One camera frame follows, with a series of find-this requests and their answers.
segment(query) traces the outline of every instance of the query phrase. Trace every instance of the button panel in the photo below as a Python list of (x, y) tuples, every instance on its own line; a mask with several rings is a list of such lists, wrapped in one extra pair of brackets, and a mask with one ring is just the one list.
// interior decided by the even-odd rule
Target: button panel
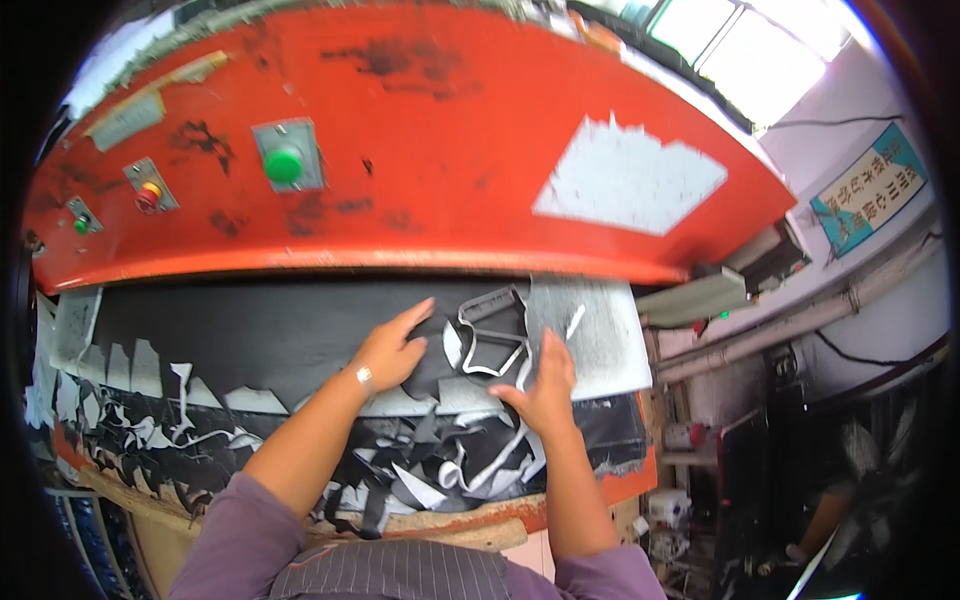
[(313, 121), (288, 119), (251, 128), (263, 172), (275, 192), (324, 187), (324, 168)]
[(140, 211), (153, 214), (180, 208), (149, 156), (124, 167), (123, 174), (127, 176), (127, 180), (135, 190), (133, 203)]
[(103, 231), (104, 226), (100, 225), (100, 221), (97, 221), (97, 218), (94, 217), (90, 209), (86, 207), (86, 203), (84, 203), (80, 196), (74, 196), (67, 201), (66, 207), (75, 219), (73, 229), (80, 235)]

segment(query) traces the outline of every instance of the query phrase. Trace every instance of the person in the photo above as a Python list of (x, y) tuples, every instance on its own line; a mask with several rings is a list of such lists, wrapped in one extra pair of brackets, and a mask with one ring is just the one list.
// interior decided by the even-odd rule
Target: person
[(509, 402), (546, 451), (546, 513), (556, 585), (502, 555), (426, 540), (342, 543), (303, 552), (303, 520), (321, 497), (357, 413), (410, 376), (426, 340), (407, 341), (433, 313), (427, 299), (376, 327), (332, 376), (235, 473), (210, 503), (170, 600), (652, 600), (665, 599), (643, 550), (621, 546), (583, 436), (573, 420), (573, 360), (543, 336), (536, 384), (489, 393)]

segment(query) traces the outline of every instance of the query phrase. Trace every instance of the sleeve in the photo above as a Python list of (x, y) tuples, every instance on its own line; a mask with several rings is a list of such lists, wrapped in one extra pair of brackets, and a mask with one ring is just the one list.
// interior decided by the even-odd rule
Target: sleeve
[(560, 559), (556, 586), (575, 600), (666, 600), (646, 553), (634, 545)]
[(238, 472), (210, 503), (200, 536), (168, 600), (242, 600), (269, 591), (301, 552), (303, 524), (248, 474)]

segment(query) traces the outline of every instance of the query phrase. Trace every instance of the hand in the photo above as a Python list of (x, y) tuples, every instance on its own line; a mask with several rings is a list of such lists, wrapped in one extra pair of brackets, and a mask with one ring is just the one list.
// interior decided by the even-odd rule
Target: hand
[(407, 342), (407, 336), (432, 314), (433, 299), (428, 298), (392, 321), (374, 327), (348, 369), (370, 369), (373, 388), (378, 392), (400, 385), (426, 352), (426, 338)]
[(577, 383), (573, 359), (563, 340), (543, 331), (537, 382), (527, 394), (509, 385), (493, 385), (487, 393), (513, 406), (524, 422), (546, 442), (576, 431), (570, 392)]

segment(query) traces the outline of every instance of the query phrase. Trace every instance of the purple shirt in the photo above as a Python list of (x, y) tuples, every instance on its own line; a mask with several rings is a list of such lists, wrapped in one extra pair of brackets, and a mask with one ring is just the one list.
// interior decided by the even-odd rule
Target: purple shirt
[[(306, 530), (293, 512), (255, 479), (238, 472), (210, 503), (204, 528), (177, 574), (169, 600), (266, 596), (283, 567), (303, 551)], [(620, 546), (561, 559), (557, 583), (509, 563), (514, 598), (524, 600), (665, 600), (646, 554)], [(305, 594), (318, 600), (384, 600), (361, 594)]]

